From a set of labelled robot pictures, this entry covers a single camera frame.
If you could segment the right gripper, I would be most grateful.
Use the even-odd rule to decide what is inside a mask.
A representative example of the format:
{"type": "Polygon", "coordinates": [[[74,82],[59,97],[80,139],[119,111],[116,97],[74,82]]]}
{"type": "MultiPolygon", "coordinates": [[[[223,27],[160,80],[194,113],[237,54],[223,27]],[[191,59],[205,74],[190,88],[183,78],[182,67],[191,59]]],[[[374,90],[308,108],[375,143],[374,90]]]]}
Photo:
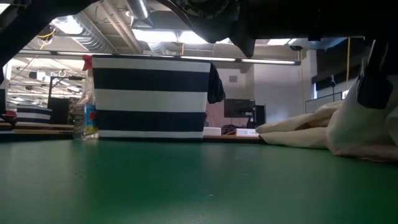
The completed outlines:
{"type": "Polygon", "coordinates": [[[386,70],[398,70],[398,0],[246,0],[254,39],[364,37],[387,42],[386,70]]]}

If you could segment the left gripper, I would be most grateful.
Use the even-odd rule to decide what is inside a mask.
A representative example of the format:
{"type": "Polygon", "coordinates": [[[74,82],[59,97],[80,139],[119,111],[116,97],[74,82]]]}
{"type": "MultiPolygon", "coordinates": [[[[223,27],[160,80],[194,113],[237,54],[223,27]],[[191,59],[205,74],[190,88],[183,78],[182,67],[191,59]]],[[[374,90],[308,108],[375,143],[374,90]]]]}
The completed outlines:
{"type": "Polygon", "coordinates": [[[231,37],[246,58],[254,55],[255,39],[238,30],[246,0],[158,0],[168,7],[196,35],[209,43],[231,37]]]}

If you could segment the linear ceiling lamp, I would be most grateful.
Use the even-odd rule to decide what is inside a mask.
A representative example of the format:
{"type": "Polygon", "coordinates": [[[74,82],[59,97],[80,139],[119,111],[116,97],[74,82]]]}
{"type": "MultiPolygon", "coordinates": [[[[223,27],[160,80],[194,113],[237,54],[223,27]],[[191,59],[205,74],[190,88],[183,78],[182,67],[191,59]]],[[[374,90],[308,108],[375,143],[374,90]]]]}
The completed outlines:
{"type": "Polygon", "coordinates": [[[22,49],[17,55],[63,55],[63,56],[83,56],[91,55],[89,52],[63,52],[56,50],[27,50],[22,49]]]}
{"type": "Polygon", "coordinates": [[[301,61],[296,61],[296,60],[226,58],[226,57],[196,57],[196,56],[180,56],[180,58],[194,59],[194,60],[208,60],[208,61],[212,61],[212,62],[255,63],[255,64],[271,64],[271,65],[301,65],[301,61]]]}

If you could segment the black computer monitor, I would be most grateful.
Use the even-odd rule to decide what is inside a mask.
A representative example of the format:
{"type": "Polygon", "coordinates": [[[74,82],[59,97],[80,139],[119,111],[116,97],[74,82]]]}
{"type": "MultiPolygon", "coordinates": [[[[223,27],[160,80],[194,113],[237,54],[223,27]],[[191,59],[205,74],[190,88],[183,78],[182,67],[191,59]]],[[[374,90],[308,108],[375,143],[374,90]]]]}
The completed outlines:
{"type": "Polygon", "coordinates": [[[251,118],[254,106],[255,106],[254,100],[225,99],[224,117],[251,118]]]}
{"type": "Polygon", "coordinates": [[[255,120],[256,120],[256,126],[260,126],[260,125],[266,123],[266,106],[265,105],[256,105],[255,120]]]}

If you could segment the pink partition panel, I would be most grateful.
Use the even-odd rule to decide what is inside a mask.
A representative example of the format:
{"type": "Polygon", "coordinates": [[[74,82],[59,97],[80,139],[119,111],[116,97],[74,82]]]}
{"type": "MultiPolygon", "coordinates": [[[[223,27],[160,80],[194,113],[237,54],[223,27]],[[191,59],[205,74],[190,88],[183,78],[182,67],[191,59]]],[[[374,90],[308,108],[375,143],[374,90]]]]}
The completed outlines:
{"type": "Polygon", "coordinates": [[[224,103],[206,104],[206,121],[209,127],[222,127],[224,125],[224,103]]]}

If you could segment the white printed flat box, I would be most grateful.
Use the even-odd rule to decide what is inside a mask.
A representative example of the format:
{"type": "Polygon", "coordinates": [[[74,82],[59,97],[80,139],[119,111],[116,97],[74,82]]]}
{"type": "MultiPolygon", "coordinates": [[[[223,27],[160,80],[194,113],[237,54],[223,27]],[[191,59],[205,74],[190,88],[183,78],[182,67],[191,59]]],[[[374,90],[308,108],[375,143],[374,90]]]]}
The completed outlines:
{"type": "Polygon", "coordinates": [[[256,132],[255,129],[243,129],[243,128],[237,128],[236,129],[236,136],[249,136],[249,137],[255,137],[258,136],[259,134],[256,132]]]}

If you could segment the cream cloth garment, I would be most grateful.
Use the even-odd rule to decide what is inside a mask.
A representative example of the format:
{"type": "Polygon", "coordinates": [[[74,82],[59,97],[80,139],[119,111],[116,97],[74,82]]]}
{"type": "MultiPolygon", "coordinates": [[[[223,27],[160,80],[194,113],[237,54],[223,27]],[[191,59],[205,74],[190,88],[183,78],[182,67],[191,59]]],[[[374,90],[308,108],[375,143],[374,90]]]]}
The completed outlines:
{"type": "Polygon", "coordinates": [[[267,144],[309,149],[326,149],[326,129],[334,112],[342,105],[336,101],[322,105],[309,114],[301,114],[283,121],[262,124],[256,128],[267,144]]]}

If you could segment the light wooden table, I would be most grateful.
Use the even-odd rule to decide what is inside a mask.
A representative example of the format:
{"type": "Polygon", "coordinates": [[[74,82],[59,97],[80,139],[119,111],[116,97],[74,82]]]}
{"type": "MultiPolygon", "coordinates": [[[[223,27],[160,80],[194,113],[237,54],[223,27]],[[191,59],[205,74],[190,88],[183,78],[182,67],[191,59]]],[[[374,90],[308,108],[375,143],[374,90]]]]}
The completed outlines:
{"type": "MultiPolygon", "coordinates": [[[[63,134],[72,135],[73,126],[68,124],[17,124],[14,128],[9,123],[0,123],[0,134],[63,134]]],[[[244,139],[244,140],[261,140],[259,136],[242,135],[238,130],[232,131],[231,134],[216,136],[215,134],[204,135],[205,139],[244,139]]]]}

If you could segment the navy white striped basket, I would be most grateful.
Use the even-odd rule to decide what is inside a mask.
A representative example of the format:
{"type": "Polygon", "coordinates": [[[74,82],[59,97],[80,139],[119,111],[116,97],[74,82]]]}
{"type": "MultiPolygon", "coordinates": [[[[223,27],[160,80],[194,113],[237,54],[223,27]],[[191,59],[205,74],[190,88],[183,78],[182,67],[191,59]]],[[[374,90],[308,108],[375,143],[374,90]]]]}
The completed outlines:
{"type": "Polygon", "coordinates": [[[52,110],[36,105],[17,105],[18,123],[49,124],[52,110]]]}
{"type": "Polygon", "coordinates": [[[101,138],[201,139],[211,63],[92,57],[101,138]]]}

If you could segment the green table mat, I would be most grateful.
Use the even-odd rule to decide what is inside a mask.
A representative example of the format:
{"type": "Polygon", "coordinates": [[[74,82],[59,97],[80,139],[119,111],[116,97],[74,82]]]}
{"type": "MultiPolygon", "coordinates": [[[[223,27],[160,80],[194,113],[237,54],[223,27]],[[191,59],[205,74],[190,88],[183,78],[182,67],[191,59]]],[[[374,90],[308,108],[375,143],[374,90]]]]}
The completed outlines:
{"type": "Polygon", "coordinates": [[[0,224],[398,224],[398,165],[290,147],[0,144],[0,224]]]}

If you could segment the clear bottle with red cap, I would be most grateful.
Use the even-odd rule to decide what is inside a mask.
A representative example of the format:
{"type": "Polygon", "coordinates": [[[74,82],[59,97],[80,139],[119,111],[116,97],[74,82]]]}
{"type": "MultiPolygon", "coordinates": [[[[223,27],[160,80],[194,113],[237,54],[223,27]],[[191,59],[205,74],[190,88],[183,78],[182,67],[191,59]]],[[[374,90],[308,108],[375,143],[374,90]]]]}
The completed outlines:
{"type": "Polygon", "coordinates": [[[82,70],[86,72],[85,85],[82,96],[75,105],[73,138],[98,139],[92,57],[84,55],[82,58],[84,61],[82,70]]]}

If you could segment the rectangular silver air duct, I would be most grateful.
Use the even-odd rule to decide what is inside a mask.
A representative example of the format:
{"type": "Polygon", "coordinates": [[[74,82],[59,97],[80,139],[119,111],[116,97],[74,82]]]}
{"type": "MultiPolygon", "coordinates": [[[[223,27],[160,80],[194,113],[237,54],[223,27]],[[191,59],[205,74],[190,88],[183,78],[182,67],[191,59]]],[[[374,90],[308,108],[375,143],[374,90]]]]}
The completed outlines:
{"type": "Polygon", "coordinates": [[[303,39],[290,39],[287,44],[291,46],[300,46],[303,49],[309,49],[309,50],[318,50],[318,49],[326,50],[338,45],[344,40],[346,40],[346,37],[323,38],[319,41],[308,40],[303,38],[303,39]]]}

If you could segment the round silver air duct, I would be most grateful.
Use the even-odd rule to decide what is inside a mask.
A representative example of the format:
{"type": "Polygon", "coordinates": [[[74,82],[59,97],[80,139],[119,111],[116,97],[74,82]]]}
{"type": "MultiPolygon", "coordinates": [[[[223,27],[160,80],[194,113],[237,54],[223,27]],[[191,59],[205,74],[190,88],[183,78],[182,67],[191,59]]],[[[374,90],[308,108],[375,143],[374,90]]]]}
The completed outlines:
{"type": "Polygon", "coordinates": [[[126,0],[127,6],[137,20],[144,20],[149,17],[150,9],[146,0],[126,0]]]}

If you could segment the ribbed silver air duct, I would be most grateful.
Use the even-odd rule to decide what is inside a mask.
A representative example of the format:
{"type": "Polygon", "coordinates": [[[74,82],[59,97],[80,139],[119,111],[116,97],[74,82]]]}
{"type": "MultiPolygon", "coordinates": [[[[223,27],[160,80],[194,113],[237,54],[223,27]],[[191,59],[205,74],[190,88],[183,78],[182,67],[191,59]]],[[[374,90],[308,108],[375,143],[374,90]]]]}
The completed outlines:
{"type": "Polygon", "coordinates": [[[117,52],[84,12],[56,17],[52,24],[63,33],[64,37],[73,39],[89,52],[117,52]]]}

